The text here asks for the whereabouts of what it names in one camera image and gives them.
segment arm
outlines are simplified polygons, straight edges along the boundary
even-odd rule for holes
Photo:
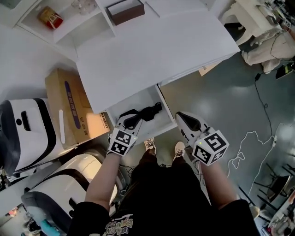
[[[210,202],[218,209],[236,200],[236,193],[218,163],[206,166],[201,163],[202,173]]]
[[[121,156],[109,153],[101,168],[90,182],[85,201],[94,202],[110,210],[110,200],[114,190]]]

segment white robot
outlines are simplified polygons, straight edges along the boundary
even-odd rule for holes
[[[126,120],[133,116],[130,114],[120,117],[111,136],[108,151],[125,156],[135,144],[142,121],[129,129],[124,126]],[[197,158],[202,163],[211,165],[223,157],[229,143],[219,130],[215,131],[201,117],[189,112],[177,112],[175,116],[180,132],[191,147],[186,149],[191,161]]]

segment black t-shirt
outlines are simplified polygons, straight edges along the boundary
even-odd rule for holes
[[[192,171],[163,169],[135,169],[135,180],[111,218],[100,205],[79,203],[68,236],[260,235],[245,200],[218,210]]]

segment gray floor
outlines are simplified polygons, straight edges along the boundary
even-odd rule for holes
[[[177,111],[198,114],[209,125],[223,133],[230,143],[226,155],[219,161],[226,173],[228,173],[228,160],[236,157],[240,142],[248,131],[257,131],[259,139],[263,142],[271,135],[269,123],[254,87],[254,77],[261,72],[260,65],[248,66],[237,53],[203,77],[195,72],[161,88],[172,114]],[[291,125],[295,118],[295,74],[280,80],[275,79],[275,72],[262,75],[257,87],[262,100],[269,105],[267,112],[273,132],[276,132],[280,123]],[[293,126],[280,126],[277,132],[277,145],[265,161],[275,168],[278,174],[286,174],[281,168],[283,164],[293,163],[294,137]],[[159,164],[171,164],[174,145],[180,140],[182,136],[178,129],[156,137]],[[107,146],[106,136],[101,136],[96,141]],[[250,190],[260,164],[271,148],[271,143],[270,141],[266,145],[261,145],[255,134],[249,134],[241,149],[246,157],[245,160],[240,162],[237,170],[230,165],[230,179],[245,192]],[[123,158],[122,164],[137,165],[143,152],[143,144],[135,146]],[[266,166],[262,165],[256,181],[270,183],[269,173]],[[261,202],[257,198],[258,189],[254,185],[250,197],[260,206]],[[275,204],[280,205],[281,201],[283,199],[278,198]]]

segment person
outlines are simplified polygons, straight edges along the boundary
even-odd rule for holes
[[[68,236],[247,235],[259,236],[248,202],[237,200],[219,164],[201,163],[209,201],[193,169],[184,160],[184,144],[175,146],[169,168],[157,164],[154,138],[131,174],[117,212],[110,199],[121,156],[109,153],[91,181],[85,202],[77,204]]]
[[[266,32],[258,37],[260,39],[255,39],[258,44],[259,41],[263,42],[248,53],[242,51],[244,61],[248,65],[261,63],[263,72],[268,74],[280,64],[281,60],[285,63],[291,60],[295,56],[295,32],[285,25],[282,28],[284,30],[282,33],[273,29],[272,33]]]

